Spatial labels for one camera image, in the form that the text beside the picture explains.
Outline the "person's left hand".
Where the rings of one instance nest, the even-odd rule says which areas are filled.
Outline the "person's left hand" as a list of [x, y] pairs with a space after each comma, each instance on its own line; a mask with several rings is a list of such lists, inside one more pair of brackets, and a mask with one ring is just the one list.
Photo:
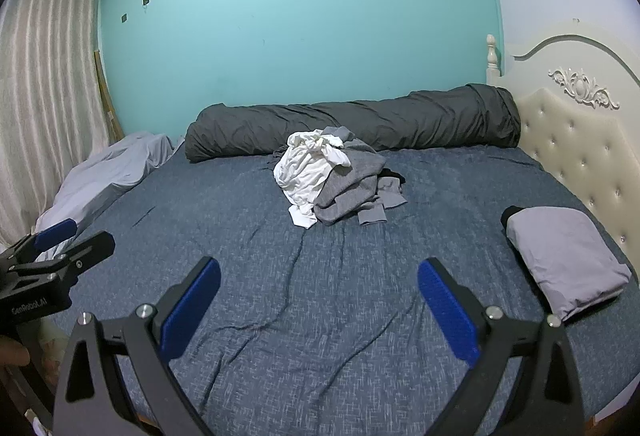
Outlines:
[[0, 336], [0, 366], [24, 367], [30, 363], [30, 355], [28, 349], [21, 343]]

